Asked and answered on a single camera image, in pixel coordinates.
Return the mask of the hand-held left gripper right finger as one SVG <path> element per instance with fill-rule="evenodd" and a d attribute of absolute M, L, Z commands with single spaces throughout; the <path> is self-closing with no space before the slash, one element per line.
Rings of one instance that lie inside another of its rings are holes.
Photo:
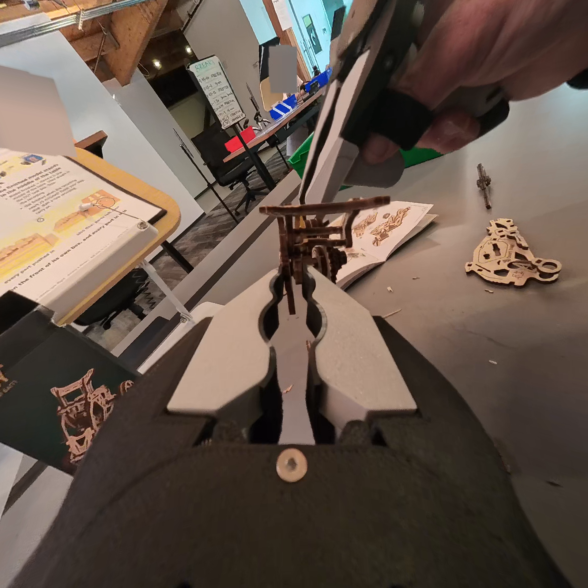
<path fill-rule="evenodd" d="M 371 313 L 314 268 L 305 270 L 306 406 L 313 430 L 411 415 L 417 405 Z"/>

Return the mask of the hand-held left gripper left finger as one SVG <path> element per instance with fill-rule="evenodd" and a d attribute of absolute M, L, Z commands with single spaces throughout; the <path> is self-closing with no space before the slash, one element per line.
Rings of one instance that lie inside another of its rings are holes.
<path fill-rule="evenodd" d="M 271 270 L 217 311 L 172 394 L 174 414 L 257 422 L 280 413 L 280 272 Z"/>

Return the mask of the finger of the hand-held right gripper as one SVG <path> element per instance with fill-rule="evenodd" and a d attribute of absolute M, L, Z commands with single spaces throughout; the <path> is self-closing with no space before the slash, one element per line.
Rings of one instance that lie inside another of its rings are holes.
<path fill-rule="evenodd" d="M 341 187 L 349 187 L 350 143 L 343 136 L 350 117 L 350 76 L 333 80 L 300 184 L 298 203 L 330 203 Z"/>
<path fill-rule="evenodd" d="M 371 133 L 375 98 L 368 77 L 376 51 L 364 51 L 344 80 L 328 86 L 305 170 L 305 203 L 333 202 L 342 185 L 382 187 L 380 172 L 360 158 Z"/>

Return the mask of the brown wooden model assembly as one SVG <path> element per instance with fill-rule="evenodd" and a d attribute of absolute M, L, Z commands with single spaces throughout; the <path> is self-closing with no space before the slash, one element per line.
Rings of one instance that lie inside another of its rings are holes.
<path fill-rule="evenodd" d="M 388 205 L 389 196 L 350 199 L 339 203 L 262 206 L 260 212 L 276 217 L 279 234 L 279 273 L 290 315 L 296 313 L 293 283 L 301 285 L 307 267 L 333 283 L 347 263 L 345 249 L 353 245 L 353 221 L 363 210 Z"/>

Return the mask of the pale wooden parts sheet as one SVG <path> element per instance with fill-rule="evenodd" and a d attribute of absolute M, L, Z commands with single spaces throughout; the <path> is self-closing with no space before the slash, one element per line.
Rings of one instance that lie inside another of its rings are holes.
<path fill-rule="evenodd" d="M 562 264 L 537 257 L 512 219 L 491 220 L 487 235 L 475 248 L 465 272 L 489 283 L 524 287 L 529 280 L 552 283 L 558 280 Z"/>

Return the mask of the dark model kit box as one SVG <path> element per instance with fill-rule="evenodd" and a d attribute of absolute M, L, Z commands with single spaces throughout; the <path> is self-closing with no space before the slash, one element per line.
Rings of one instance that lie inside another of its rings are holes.
<path fill-rule="evenodd" d="M 15 292 L 1 295 L 1 443 L 74 474 L 140 374 L 53 316 Z"/>

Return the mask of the person's right hand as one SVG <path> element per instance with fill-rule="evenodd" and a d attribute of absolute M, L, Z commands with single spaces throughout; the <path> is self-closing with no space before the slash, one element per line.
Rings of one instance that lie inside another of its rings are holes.
<path fill-rule="evenodd" d="M 587 1 L 425 1 L 419 43 L 392 86 L 429 110 L 459 87 L 531 99 L 587 69 Z"/>

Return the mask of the stacked green plastic bins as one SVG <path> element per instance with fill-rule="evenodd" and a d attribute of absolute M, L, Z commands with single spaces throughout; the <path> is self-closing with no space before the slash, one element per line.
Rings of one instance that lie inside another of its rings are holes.
<path fill-rule="evenodd" d="M 291 155 L 288 162 L 292 169 L 297 172 L 300 179 L 303 178 L 307 158 L 311 149 L 314 133 L 311 133 L 306 140 L 298 147 L 298 149 Z M 416 166 L 424 162 L 437 159 L 443 155 L 434 149 L 414 147 L 408 151 L 400 150 L 405 168 Z"/>

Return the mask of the blue striped storage bin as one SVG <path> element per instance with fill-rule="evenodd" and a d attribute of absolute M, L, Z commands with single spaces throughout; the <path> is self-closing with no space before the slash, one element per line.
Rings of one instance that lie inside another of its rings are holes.
<path fill-rule="evenodd" d="M 329 79 L 332 75 L 332 68 L 327 68 L 319 75 L 313 77 L 309 82 L 305 83 L 305 92 L 308 94 L 316 93 L 320 88 L 326 86 L 329 83 Z"/>
<path fill-rule="evenodd" d="M 291 113 L 297 106 L 298 99 L 296 95 L 289 95 L 286 99 L 278 101 L 273 107 L 271 107 L 269 111 L 270 117 L 274 121 L 277 121 Z"/>

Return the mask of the red plastic bin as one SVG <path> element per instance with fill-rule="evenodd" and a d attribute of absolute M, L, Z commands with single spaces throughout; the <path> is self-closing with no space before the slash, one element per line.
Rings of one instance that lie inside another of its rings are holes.
<path fill-rule="evenodd" d="M 240 131 L 239 137 L 235 135 L 224 143 L 224 146 L 229 153 L 234 153 L 243 148 L 243 142 L 249 144 L 254 141 L 256 138 L 254 128 L 252 126 L 247 126 L 244 130 Z"/>

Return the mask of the open instruction booklet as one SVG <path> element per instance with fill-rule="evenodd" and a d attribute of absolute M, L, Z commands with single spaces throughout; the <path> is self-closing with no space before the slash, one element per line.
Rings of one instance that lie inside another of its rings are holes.
<path fill-rule="evenodd" d="M 391 202 L 361 210 L 352 228 L 352 246 L 340 247 L 347 262 L 336 274 L 336 284 L 346 289 L 356 279 L 385 263 L 409 239 L 426 228 L 437 215 L 432 204 Z"/>

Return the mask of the black office chair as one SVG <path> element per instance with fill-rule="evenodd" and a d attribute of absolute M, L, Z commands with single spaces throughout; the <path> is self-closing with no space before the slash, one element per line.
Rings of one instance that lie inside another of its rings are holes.
<path fill-rule="evenodd" d="M 256 200 L 256 195 L 264 195 L 265 193 L 262 190 L 252 190 L 249 186 L 247 177 L 254 168 L 254 162 L 247 154 L 239 155 L 228 162 L 224 161 L 224 158 L 229 156 L 229 151 L 225 146 L 229 140 L 228 133 L 222 129 L 218 122 L 213 123 L 191 139 L 200 153 L 203 163 L 219 186 L 233 189 L 236 184 L 243 184 L 246 191 L 245 196 L 234 212 L 239 214 L 239 208 L 244 205 L 245 213 L 248 213 L 248 207 L 251 202 Z"/>

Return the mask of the handwritten whiteboard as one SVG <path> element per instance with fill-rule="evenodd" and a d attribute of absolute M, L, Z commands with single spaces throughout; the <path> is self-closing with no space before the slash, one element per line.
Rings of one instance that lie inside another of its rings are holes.
<path fill-rule="evenodd" d="M 190 63 L 187 71 L 198 90 L 202 91 L 206 104 L 221 129 L 231 128 L 246 120 L 247 116 L 216 55 Z"/>

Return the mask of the dark wooden axle rod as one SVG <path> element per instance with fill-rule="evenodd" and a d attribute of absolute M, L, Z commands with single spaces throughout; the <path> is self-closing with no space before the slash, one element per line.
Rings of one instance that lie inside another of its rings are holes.
<path fill-rule="evenodd" d="M 486 170 L 482 164 L 478 164 L 476 166 L 476 170 L 477 170 L 477 174 L 478 174 L 477 180 L 476 180 L 476 185 L 481 192 L 483 202 L 484 202 L 484 207 L 487 210 L 491 210 L 492 204 L 490 202 L 490 191 L 489 191 L 489 187 L 491 184 L 491 178 L 486 173 Z"/>

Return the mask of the wooden book stand white base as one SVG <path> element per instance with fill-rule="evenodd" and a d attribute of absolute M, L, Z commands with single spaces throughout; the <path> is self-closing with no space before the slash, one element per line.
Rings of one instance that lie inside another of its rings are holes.
<path fill-rule="evenodd" d="M 180 208 L 177 202 L 168 194 L 152 187 L 143 180 L 80 148 L 76 148 L 75 157 L 67 158 L 73 159 L 123 190 L 163 208 L 167 212 L 164 217 L 153 224 L 156 231 L 154 238 L 146 244 L 143 250 L 129 257 L 121 266 L 115 267 L 115 261 L 120 262 L 122 257 L 122 254 L 117 254 L 113 259 L 104 260 L 92 273 L 74 283 L 71 288 L 63 290 L 60 296 L 46 297 L 41 301 L 28 298 L 50 309 L 54 314 L 53 319 L 59 325 L 72 322 L 100 298 L 104 292 L 151 255 L 164 240 L 168 239 L 178 229 L 181 221 Z M 15 293 L 24 296 L 20 291 Z"/>

